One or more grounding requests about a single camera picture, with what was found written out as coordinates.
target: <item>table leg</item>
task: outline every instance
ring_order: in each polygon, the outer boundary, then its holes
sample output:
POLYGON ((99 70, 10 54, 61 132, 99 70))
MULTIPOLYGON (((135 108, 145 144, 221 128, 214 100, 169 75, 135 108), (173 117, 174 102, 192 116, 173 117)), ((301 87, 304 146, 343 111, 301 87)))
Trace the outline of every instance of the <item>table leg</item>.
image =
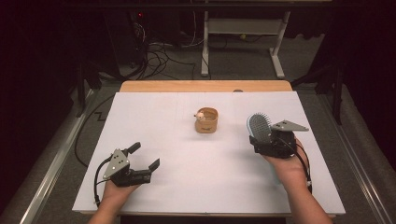
POLYGON ((290 12, 289 11, 285 12, 285 15, 283 16, 283 21, 280 24, 279 31, 277 33, 276 45, 274 48, 270 48, 271 59, 276 71, 276 76, 279 79, 284 79, 285 74, 283 73, 283 69, 282 66, 280 65, 280 60, 277 54, 279 52, 280 44, 282 43, 283 35, 285 34, 286 31, 286 27, 288 26, 289 16, 290 16, 290 12))

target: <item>metal rail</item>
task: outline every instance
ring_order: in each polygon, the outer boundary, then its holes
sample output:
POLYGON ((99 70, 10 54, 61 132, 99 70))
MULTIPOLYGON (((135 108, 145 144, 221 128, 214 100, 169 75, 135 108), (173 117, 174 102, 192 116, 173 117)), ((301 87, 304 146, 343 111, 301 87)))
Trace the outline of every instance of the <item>metal rail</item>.
POLYGON ((376 187, 370 179, 370 176, 367 175, 364 167, 362 166, 359 156, 355 153, 355 148, 350 144, 349 140, 347 139, 347 135, 344 132, 343 127, 341 125, 338 125, 334 120, 331 113, 332 107, 330 106, 329 100, 326 98, 325 95, 320 95, 319 100, 326 108, 325 111, 329 116, 329 119, 332 121, 334 129, 337 131, 341 142, 346 149, 346 161, 348 162, 352 172, 356 176, 356 179, 361 186, 361 191, 366 197, 368 204, 372 208, 378 224, 392 224, 393 221, 391 220, 387 209, 379 198, 376 187))

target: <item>gray floor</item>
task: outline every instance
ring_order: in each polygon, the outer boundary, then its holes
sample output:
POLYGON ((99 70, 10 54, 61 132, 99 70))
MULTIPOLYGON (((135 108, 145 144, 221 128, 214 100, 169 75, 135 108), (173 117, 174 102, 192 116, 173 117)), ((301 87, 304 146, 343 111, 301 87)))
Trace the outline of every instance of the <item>gray floor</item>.
MULTIPOLYGON (((294 80, 306 74, 321 40, 322 37, 310 40, 301 37, 284 40, 279 58, 286 80, 294 80)), ((274 43, 272 37, 264 37, 253 43, 229 40, 226 48, 223 48, 224 43, 221 37, 211 38, 209 63, 212 79, 276 79, 267 51, 274 43)), ((166 52, 174 60, 196 63, 194 70, 192 71, 191 64, 168 61, 163 74, 150 79, 191 79, 191 72, 194 79, 207 79, 200 76, 200 47, 180 49, 166 47, 166 52)), ((128 66, 121 67, 124 73, 128 70, 128 66)), ((330 115, 331 95, 316 95, 314 86, 304 84, 295 90, 299 93, 305 113, 346 208, 346 214, 336 217, 334 223, 392 223, 396 220, 396 215, 391 212, 396 210, 395 172, 367 131, 347 88, 343 91, 341 113, 343 125, 338 126, 330 115)), ((90 109, 102 103, 119 88, 119 83, 104 83, 104 87, 90 97, 90 109)), ((97 108, 96 112, 102 112, 102 118, 106 117, 111 100, 97 108)), ((52 161, 73 132, 73 125, 77 121, 76 113, 75 106, 8 205, 0 218, 0 223, 21 222, 52 161)), ((86 163, 91 158, 104 126, 104 122, 98 119, 99 116, 95 113, 87 119, 78 139, 78 155, 86 163)), ((72 148, 64 161, 63 169, 57 175, 53 186, 49 188, 48 198, 44 198, 34 218, 35 223, 84 223, 89 220, 89 216, 71 211, 85 171, 86 168, 76 160, 72 148)))

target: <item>black cable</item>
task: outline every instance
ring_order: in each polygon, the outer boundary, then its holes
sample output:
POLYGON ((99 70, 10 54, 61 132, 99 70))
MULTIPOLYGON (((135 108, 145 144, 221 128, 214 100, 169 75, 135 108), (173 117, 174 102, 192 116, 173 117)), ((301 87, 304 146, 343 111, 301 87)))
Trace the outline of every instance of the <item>black cable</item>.
POLYGON ((154 57, 154 58, 149 59, 149 61, 154 60, 154 59, 157 59, 157 60, 159 61, 159 64, 156 65, 157 67, 156 67, 155 69, 152 67, 152 66, 154 66, 154 65, 149 65, 148 67, 151 68, 151 69, 154 70, 154 71, 151 72, 151 74, 149 74, 149 75, 146 75, 146 76, 141 77, 141 79, 147 79, 147 78, 149 78, 149 77, 153 77, 153 76, 156 76, 156 75, 158 75, 158 74, 162 74, 162 75, 164 75, 164 76, 167 76, 167 77, 170 77, 170 78, 173 78, 173 79, 178 79, 178 78, 176 78, 176 77, 171 77, 171 76, 166 75, 166 74, 163 73, 163 70, 166 68, 166 65, 167 65, 168 61, 171 61, 171 62, 174 62, 174 63, 192 65, 191 78, 193 79, 193 73, 194 73, 195 66, 196 66, 195 63, 183 63, 183 62, 180 62, 180 61, 177 61, 177 60, 171 58, 171 57, 166 53, 165 43, 162 43, 161 45, 160 45, 160 44, 156 44, 156 43, 151 43, 150 45, 151 45, 151 46, 159 46, 159 47, 160 47, 159 49, 152 50, 152 51, 148 51, 148 53, 154 54, 154 55, 156 56, 156 57, 154 57))
POLYGON ((85 167, 87 167, 87 168, 88 168, 88 165, 87 165, 84 161, 82 161, 82 159, 78 156, 78 139, 79 139, 79 137, 80 137, 80 135, 81 135, 82 130, 84 129, 85 124, 87 123, 88 119, 92 116, 92 114, 93 114, 94 112, 96 112, 96 110, 97 110, 101 105, 103 105, 106 101, 108 101, 109 99, 113 98, 114 96, 115 96, 115 95, 111 95, 111 96, 107 97, 102 103, 100 103, 100 104, 91 112, 91 114, 88 115, 88 117, 87 117, 87 118, 84 120, 84 122, 82 123, 81 128, 78 130, 78 133, 77 133, 77 136, 76 136, 76 143, 75 143, 75 145, 74 145, 74 152, 75 152, 76 159, 79 161, 79 163, 81 163, 83 166, 85 166, 85 167))
POLYGON ((310 174, 311 172, 310 172, 310 166, 309 166, 309 159, 308 159, 308 156, 306 155, 306 152, 305 152, 304 148, 301 147, 300 145, 296 144, 297 147, 300 147, 300 149, 301 149, 301 150, 303 151, 303 153, 305 154, 306 159, 307 159, 307 163, 308 163, 308 168, 306 167, 303 158, 302 158, 302 157, 300 156, 300 154, 297 152, 297 149, 294 149, 293 147, 291 147, 291 146, 290 146, 285 140, 283 140, 282 138, 278 138, 278 139, 281 140, 286 146, 288 146, 291 150, 294 151, 294 154, 297 156, 297 158, 299 159, 301 165, 302 165, 303 168, 304 168, 306 181, 308 182, 308 186, 307 186, 307 187, 308 187, 309 192, 312 193, 312 180, 311 180, 311 174, 310 174))
POLYGON ((202 56, 202 60, 204 60, 204 63, 205 63, 206 66, 207 66, 207 74, 209 75, 209 80, 212 80, 212 75, 210 74, 209 64, 207 64, 207 62, 206 62, 204 56, 202 56))
POLYGON ((100 163, 100 165, 98 166, 98 168, 97 168, 97 170, 96 170, 95 179, 93 180, 93 195, 94 195, 94 199, 95 199, 96 206, 98 206, 98 207, 99 207, 99 205, 100 205, 100 199, 99 199, 98 189, 97 189, 97 185, 98 185, 99 183, 97 183, 96 181, 97 181, 97 179, 98 179, 99 172, 100 172, 100 170, 102 169, 102 166, 104 166, 106 163, 110 162, 112 156, 113 156, 113 155, 111 155, 110 157, 108 157, 107 159, 105 159, 104 161, 102 161, 102 163, 100 163))

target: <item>gripper jaw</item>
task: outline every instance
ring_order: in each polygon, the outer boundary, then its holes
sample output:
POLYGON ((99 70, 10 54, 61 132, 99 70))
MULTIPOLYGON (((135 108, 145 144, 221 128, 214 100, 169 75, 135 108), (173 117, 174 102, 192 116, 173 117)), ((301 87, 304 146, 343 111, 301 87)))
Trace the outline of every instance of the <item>gripper jaw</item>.
POLYGON ((151 180, 151 174, 160 166, 160 159, 152 163, 147 170, 130 169, 128 153, 132 154, 140 148, 140 143, 124 150, 116 149, 111 156, 110 164, 107 166, 103 179, 111 179, 117 187, 128 187, 132 185, 147 184, 151 180))

